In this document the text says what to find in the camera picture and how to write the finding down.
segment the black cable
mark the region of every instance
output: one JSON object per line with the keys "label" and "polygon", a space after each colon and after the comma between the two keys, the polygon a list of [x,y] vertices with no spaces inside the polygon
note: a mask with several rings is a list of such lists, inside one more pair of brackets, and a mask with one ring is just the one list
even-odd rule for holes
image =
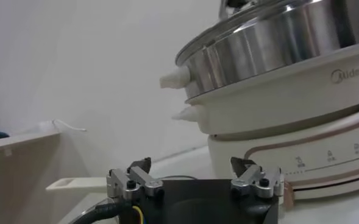
{"label": "black cable", "polygon": [[92,224],[100,220],[112,219],[126,209],[132,209],[132,205],[130,203],[109,203],[105,205],[97,205],[94,210],[84,214],[73,224]]}
{"label": "black cable", "polygon": [[173,178],[187,178],[187,179],[191,179],[191,180],[198,180],[195,177],[187,176],[187,175],[174,175],[174,176],[161,177],[161,178],[159,178],[159,180],[173,179]]}

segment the screw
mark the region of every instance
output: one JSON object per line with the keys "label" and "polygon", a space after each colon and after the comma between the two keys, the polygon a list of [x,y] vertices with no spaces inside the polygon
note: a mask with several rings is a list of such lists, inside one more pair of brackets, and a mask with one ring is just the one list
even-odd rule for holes
{"label": "screw", "polygon": [[263,178],[259,181],[259,186],[261,187],[268,187],[269,185],[270,181],[268,179]]}
{"label": "screw", "polygon": [[136,181],[134,180],[129,180],[127,183],[126,183],[126,188],[127,189],[135,189],[137,187],[137,183]]}

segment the midea logo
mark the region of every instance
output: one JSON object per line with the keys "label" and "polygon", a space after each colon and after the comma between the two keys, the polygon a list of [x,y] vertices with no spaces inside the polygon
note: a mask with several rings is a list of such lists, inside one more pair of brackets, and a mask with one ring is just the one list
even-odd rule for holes
{"label": "midea logo", "polygon": [[348,71],[337,69],[331,73],[331,80],[335,84],[340,84],[346,79],[351,79],[356,76],[359,76],[359,68],[351,69]]}

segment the white wall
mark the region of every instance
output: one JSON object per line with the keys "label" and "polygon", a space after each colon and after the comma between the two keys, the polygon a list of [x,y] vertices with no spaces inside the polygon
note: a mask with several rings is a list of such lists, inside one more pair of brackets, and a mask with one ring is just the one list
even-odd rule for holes
{"label": "white wall", "polygon": [[45,194],[58,178],[104,176],[135,159],[205,145],[196,124],[170,119],[185,94],[160,90],[158,78],[174,68],[184,44],[216,22],[218,6],[0,0],[0,130],[54,118],[88,129],[63,129],[60,139],[0,155],[0,223],[55,223],[81,197]]}

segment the white countertop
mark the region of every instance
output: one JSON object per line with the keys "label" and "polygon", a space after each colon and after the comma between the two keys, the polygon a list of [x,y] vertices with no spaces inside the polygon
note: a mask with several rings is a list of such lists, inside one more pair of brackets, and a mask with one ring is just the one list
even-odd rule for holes
{"label": "white countertop", "polygon": [[[192,175],[203,179],[214,178],[207,148],[153,164],[151,174],[154,177]],[[59,224],[68,224],[81,212],[105,198],[105,194],[87,195]],[[113,220],[99,223],[113,223]],[[280,223],[359,224],[359,191],[339,197],[299,201]]]}

